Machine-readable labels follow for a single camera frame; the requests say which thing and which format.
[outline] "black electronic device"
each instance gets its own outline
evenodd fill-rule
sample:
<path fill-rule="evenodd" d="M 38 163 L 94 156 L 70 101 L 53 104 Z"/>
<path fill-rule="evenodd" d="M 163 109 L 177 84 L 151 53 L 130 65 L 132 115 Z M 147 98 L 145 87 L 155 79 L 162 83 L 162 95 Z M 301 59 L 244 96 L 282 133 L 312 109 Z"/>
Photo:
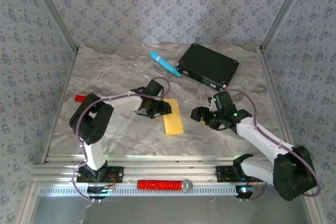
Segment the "black electronic device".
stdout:
<path fill-rule="evenodd" d="M 177 63 L 177 70 L 219 91 L 230 83 L 239 62 L 199 44 L 192 44 Z"/>

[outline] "glass panel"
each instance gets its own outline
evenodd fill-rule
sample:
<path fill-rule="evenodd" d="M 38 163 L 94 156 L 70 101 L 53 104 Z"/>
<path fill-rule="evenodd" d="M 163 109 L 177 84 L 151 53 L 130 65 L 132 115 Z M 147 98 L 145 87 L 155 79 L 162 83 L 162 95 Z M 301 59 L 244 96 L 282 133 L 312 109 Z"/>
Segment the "glass panel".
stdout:
<path fill-rule="evenodd" d="M 32 224 L 180 223 L 308 224 L 302 197 L 287 202 L 269 186 L 259 199 L 233 196 L 109 197 L 93 204 L 80 197 L 41 196 Z"/>

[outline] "red glitter tube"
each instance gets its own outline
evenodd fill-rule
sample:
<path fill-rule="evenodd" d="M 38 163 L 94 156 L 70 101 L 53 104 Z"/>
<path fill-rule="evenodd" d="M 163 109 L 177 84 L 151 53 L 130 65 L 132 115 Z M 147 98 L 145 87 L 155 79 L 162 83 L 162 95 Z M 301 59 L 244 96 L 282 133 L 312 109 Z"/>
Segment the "red glitter tube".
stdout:
<path fill-rule="evenodd" d="M 193 183 L 185 179 L 181 180 L 138 180 L 139 190 L 169 190 L 169 191 L 191 191 Z"/>

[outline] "yellow sponge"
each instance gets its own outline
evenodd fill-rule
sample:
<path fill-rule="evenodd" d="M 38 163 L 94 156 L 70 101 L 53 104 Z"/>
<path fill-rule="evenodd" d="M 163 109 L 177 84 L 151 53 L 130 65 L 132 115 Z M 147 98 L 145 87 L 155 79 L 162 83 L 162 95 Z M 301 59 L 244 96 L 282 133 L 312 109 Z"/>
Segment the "yellow sponge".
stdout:
<path fill-rule="evenodd" d="M 183 133 L 182 120 L 179 110 L 179 104 L 176 99 L 163 99 L 172 107 L 172 113 L 163 116 L 164 127 L 167 135 L 176 135 Z"/>

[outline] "floral wallpaper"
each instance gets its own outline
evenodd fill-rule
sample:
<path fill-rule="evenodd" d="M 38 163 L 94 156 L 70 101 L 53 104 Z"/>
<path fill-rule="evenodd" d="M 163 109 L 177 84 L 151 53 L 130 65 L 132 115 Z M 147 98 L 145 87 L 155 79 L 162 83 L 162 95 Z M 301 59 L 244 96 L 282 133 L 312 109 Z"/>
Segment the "floral wallpaper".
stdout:
<path fill-rule="evenodd" d="M 77 45 L 260 44 L 283 0 L 53 0 Z"/>
<path fill-rule="evenodd" d="M 296 0 L 266 53 L 292 137 L 312 154 L 336 223 L 336 1 Z"/>
<path fill-rule="evenodd" d="M 0 223 L 12 223 L 74 53 L 41 0 L 0 5 Z"/>

